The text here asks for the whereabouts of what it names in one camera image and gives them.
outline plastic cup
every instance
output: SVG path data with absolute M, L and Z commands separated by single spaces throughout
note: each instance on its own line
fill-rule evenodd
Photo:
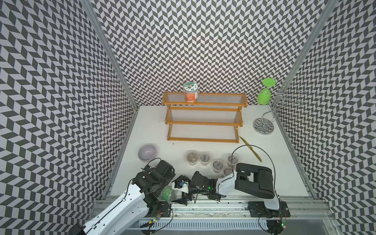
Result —
M 186 159 L 188 161 L 188 164 L 190 165 L 196 165 L 197 160 L 199 159 L 199 155 L 196 152 L 189 152 L 186 156 Z
M 223 169 L 223 175 L 226 177 L 228 176 L 229 174 L 232 174 L 232 167 L 226 167 L 225 169 Z
M 221 160 L 217 159 L 213 162 L 213 171 L 220 173 L 223 170 L 224 164 Z
M 203 165 L 203 166 L 206 166 L 208 165 L 210 162 L 210 155 L 207 154 L 207 153 L 202 153 L 200 155 L 200 163 Z
M 171 203 L 173 200 L 176 199 L 176 190 L 173 190 L 171 186 L 167 185 L 161 192 L 160 198 L 167 203 Z
M 227 165 L 229 167 L 236 167 L 236 164 L 238 163 L 238 158 L 235 157 L 235 155 L 232 155 L 232 162 L 231 162 L 231 155 L 227 158 Z

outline knife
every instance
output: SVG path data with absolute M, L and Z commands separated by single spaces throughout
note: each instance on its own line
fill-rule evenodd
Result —
M 262 162 L 260 156 L 253 150 L 252 146 L 250 146 L 247 141 L 245 139 L 243 139 L 243 137 L 239 136 L 239 138 L 241 138 L 241 140 L 243 140 L 243 142 L 248 146 L 248 148 L 252 151 L 252 153 L 256 156 L 257 159 L 259 159 L 260 162 Z

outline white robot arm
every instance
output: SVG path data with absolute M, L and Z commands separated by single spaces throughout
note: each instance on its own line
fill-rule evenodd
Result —
M 155 168 L 147 165 L 110 206 L 84 226 L 75 224 L 68 235 L 122 234 L 136 221 L 157 210 L 157 197 L 174 176 L 174 168 L 164 160 Z

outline wooden shelf rack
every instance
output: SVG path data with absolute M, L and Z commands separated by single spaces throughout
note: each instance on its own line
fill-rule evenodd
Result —
M 239 143 L 246 94 L 199 93 L 196 102 L 189 103 L 183 92 L 166 91 L 162 104 L 167 105 L 167 140 Z

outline black and white wallpaper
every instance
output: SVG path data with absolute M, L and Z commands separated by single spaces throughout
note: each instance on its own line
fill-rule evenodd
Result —
M 264 78 L 287 76 L 326 0 L 91 2 L 136 102 L 161 105 L 189 81 L 256 104 Z
M 295 78 L 304 106 L 280 114 L 320 198 L 345 234 L 376 234 L 376 78 L 372 0 L 341 0 Z
M 78 0 L 1 0 L 0 234 L 83 223 L 132 113 Z

